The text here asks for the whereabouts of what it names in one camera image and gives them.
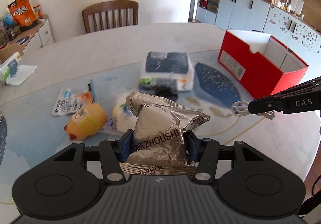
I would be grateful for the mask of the blueberry bread packet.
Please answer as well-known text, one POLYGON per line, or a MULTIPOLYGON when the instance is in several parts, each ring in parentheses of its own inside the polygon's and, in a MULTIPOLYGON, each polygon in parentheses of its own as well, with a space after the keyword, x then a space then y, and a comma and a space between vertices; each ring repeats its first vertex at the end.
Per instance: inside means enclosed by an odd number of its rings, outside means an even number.
POLYGON ((130 93, 118 94, 115 106, 112 109, 111 118, 100 129, 100 133, 113 136, 122 136, 128 130, 134 130, 137 117, 126 106, 126 98, 130 93))

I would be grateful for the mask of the yellow duck toy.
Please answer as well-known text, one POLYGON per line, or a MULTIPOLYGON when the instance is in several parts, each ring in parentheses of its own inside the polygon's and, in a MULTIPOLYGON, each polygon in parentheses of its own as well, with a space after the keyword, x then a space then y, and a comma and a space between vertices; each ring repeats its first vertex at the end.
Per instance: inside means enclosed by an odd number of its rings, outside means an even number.
POLYGON ((71 116, 64 130, 71 141, 82 141, 95 135, 108 121, 106 112, 98 103, 86 104, 71 116))

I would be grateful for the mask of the silver foil snack bag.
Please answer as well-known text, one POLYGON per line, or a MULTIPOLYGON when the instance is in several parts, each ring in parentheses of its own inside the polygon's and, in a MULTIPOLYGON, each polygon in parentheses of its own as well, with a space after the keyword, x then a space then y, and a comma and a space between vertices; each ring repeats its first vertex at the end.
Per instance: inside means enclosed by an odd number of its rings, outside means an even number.
POLYGON ((132 175, 192 175, 196 163, 186 158, 183 135, 210 120, 210 116, 167 98, 131 93, 126 106, 137 117, 133 152, 121 169, 132 175))

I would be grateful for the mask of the white squid snack pouch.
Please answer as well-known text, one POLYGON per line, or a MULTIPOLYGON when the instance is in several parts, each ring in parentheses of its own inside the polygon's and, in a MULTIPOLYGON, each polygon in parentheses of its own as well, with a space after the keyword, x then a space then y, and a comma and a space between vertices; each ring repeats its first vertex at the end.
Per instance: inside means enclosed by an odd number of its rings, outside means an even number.
POLYGON ((52 108, 53 116, 74 114, 87 104, 98 103, 93 80, 90 80, 84 90, 74 93, 70 88, 61 89, 52 108))

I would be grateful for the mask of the black snack packet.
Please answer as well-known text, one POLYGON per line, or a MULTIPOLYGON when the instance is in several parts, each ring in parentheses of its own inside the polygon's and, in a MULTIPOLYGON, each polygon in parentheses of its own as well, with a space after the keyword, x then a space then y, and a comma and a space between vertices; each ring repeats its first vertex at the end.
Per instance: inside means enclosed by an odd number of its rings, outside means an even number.
POLYGON ((177 91, 173 90, 171 87, 158 85, 155 86, 153 90, 156 96, 167 98, 173 102, 177 102, 179 98, 177 91))

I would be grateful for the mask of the blue white tissue pack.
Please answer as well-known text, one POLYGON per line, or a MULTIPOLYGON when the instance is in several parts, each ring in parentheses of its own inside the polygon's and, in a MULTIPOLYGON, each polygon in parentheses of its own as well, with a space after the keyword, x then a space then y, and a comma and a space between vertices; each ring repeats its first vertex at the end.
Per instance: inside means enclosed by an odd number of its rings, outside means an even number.
POLYGON ((150 51, 143 61, 139 85, 145 89, 169 87, 186 92, 194 86, 195 70, 186 52, 150 51))

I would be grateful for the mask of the red cardboard box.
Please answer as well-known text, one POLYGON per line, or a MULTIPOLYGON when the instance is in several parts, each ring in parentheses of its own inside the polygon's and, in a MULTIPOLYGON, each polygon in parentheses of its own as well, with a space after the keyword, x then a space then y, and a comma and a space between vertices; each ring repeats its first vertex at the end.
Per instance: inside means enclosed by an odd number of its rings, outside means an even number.
POLYGON ((299 84, 309 68, 271 34, 238 29, 225 31, 218 61, 255 99, 299 84))

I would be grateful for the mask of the left dark blue placemat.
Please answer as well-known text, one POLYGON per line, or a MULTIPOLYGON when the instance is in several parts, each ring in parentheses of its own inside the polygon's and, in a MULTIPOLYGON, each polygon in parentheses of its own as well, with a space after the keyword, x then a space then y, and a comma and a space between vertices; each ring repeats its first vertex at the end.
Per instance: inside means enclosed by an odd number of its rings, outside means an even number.
POLYGON ((7 141, 7 122, 3 113, 0 113, 0 165, 3 160, 6 141, 7 141))

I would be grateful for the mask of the tissue pack with sheet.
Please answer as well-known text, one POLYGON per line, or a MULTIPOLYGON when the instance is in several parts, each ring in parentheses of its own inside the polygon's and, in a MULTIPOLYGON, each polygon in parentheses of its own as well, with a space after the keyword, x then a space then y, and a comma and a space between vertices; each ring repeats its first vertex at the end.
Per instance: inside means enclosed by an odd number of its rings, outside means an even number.
POLYGON ((15 52, 1 64, 1 83, 18 86, 22 84, 37 69, 36 65, 22 65, 22 55, 15 52))

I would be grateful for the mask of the wooden chair at far side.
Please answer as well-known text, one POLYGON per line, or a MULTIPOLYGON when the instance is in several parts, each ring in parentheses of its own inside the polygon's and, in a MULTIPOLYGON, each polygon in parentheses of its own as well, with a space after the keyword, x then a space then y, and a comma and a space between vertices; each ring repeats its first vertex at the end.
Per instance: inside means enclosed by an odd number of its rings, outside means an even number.
POLYGON ((82 11, 85 32, 92 33, 138 24, 139 3, 115 0, 96 3, 82 11))

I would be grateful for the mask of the white sideboard cabinet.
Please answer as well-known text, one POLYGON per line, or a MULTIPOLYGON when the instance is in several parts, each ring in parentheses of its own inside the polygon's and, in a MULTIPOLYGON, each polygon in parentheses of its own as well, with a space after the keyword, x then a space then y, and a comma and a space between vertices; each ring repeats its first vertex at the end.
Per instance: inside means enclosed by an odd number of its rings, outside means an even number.
POLYGON ((43 19, 32 29, 19 34, 14 40, 1 49, 1 62, 4 63, 15 52, 24 55, 30 51, 39 50, 44 46, 54 43, 48 15, 43 14, 43 19))

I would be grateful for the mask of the orange snack bag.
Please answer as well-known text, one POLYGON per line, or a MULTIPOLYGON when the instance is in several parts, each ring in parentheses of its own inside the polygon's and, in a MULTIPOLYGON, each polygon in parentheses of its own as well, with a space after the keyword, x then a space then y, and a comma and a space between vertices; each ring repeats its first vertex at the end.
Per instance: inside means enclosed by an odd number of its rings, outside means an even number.
POLYGON ((29 0, 14 0, 8 5, 8 9, 22 32, 37 25, 37 18, 29 0))

